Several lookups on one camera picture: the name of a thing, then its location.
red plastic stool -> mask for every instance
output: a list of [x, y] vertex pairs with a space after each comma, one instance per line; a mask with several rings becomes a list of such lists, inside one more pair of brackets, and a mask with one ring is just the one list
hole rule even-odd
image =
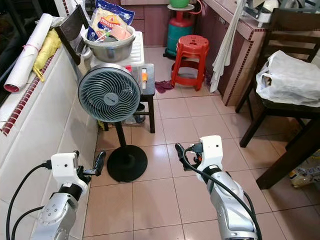
[[[199, 91], [205, 79], [206, 57], [209, 51], [209, 41], [198, 35], [187, 35], [179, 38], [175, 63], [171, 67], [171, 84], [176, 83], [195, 86]], [[199, 62], [182, 60], [183, 57], [197, 58]], [[181, 77], [178, 75], [179, 68], [193, 68], [198, 70], [196, 78]]]

red cloth on floor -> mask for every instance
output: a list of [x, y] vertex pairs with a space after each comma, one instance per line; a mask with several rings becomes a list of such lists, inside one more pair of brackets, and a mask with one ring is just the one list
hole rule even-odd
[[155, 89], [163, 94], [165, 93], [167, 90], [171, 90], [174, 87], [171, 85], [171, 81], [156, 81], [155, 82]]

electric fan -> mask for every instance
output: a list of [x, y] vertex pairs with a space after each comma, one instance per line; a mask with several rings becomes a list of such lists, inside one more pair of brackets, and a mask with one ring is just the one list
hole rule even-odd
[[89, 70], [78, 88], [79, 101], [93, 118], [114, 123], [120, 147], [107, 161], [110, 176], [118, 182], [131, 182], [147, 168], [145, 152], [127, 145], [121, 121], [131, 116], [140, 102], [140, 89], [133, 76], [117, 64], [105, 63]]

fan stand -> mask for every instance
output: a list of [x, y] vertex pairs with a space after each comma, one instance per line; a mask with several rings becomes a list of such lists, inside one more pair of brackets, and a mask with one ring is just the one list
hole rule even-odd
[[121, 122], [115, 122], [120, 147], [114, 150], [106, 164], [109, 175], [117, 182], [132, 182], [146, 170], [148, 159], [137, 146], [127, 145]]

fan pole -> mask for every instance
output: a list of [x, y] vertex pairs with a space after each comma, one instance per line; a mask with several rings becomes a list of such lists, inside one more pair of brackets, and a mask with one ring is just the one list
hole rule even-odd
[[116, 129], [116, 133], [118, 134], [120, 146], [125, 147], [127, 145], [127, 143], [126, 143], [124, 130], [122, 128], [122, 124], [120, 121], [117, 121], [114, 123], [114, 125], [115, 125], [115, 129]]

